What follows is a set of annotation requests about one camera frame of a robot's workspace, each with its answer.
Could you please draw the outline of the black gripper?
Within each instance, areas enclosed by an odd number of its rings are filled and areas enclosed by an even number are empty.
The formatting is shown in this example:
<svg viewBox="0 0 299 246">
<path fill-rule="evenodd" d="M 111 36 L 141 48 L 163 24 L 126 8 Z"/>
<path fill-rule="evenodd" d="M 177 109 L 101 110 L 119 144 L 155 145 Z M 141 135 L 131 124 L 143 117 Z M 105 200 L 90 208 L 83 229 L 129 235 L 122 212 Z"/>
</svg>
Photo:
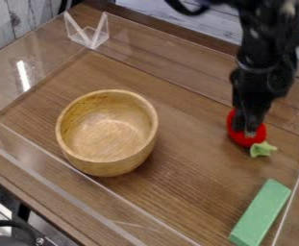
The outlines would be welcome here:
<svg viewBox="0 0 299 246">
<path fill-rule="evenodd" d="M 250 67 L 241 59 L 237 64 L 230 74 L 236 109 L 232 129 L 256 137 L 273 102 L 286 96 L 294 84 L 297 60 L 281 59 L 268 67 Z"/>
</svg>

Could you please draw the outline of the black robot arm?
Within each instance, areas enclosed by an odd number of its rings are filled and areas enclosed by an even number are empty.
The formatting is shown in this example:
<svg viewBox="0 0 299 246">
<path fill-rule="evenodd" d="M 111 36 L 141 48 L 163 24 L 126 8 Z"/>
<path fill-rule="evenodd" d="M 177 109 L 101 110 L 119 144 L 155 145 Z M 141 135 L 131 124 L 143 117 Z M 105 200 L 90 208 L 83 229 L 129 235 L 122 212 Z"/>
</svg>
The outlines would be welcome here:
<svg viewBox="0 0 299 246">
<path fill-rule="evenodd" d="M 240 11 L 244 30 L 230 73 L 236 118 L 232 129 L 257 136 L 277 99 L 294 84 L 299 48 L 299 0 L 249 0 Z"/>
</svg>

